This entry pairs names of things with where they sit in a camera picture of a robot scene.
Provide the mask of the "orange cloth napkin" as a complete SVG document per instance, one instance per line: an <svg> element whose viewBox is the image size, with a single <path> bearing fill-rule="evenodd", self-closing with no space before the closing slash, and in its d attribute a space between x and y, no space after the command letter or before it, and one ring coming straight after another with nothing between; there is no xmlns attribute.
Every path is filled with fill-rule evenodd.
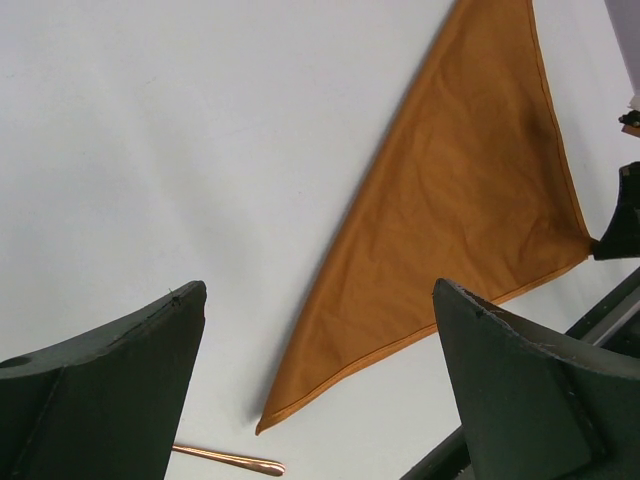
<svg viewBox="0 0 640 480"><path fill-rule="evenodd" d="M502 303L589 255L529 1L457 1L316 277L258 431L433 334L448 278Z"/></svg>

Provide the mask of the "copper spoon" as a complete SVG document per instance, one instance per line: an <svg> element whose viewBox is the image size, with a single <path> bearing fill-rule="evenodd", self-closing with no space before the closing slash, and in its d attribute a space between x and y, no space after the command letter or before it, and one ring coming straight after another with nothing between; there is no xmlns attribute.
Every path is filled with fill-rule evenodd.
<svg viewBox="0 0 640 480"><path fill-rule="evenodd" d="M174 444L172 450L178 453L204 458L207 460L223 463L237 468L250 470L268 476L280 477L286 472L284 464L256 457L247 457L217 451L204 450L196 447Z"/></svg>

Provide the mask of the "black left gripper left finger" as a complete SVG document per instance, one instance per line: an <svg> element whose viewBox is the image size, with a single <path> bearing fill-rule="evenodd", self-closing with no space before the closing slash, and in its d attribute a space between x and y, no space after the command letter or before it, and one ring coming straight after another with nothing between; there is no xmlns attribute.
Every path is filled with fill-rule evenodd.
<svg viewBox="0 0 640 480"><path fill-rule="evenodd" d="M205 326L191 281L1 364L4 479L162 479Z"/></svg>

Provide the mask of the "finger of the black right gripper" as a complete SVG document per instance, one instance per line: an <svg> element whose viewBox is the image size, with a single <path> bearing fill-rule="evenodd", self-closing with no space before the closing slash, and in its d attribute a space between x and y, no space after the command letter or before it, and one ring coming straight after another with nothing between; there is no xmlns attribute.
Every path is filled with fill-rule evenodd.
<svg viewBox="0 0 640 480"><path fill-rule="evenodd" d="M639 163L619 169L619 189L613 217L593 248L595 260L639 257Z"/></svg>

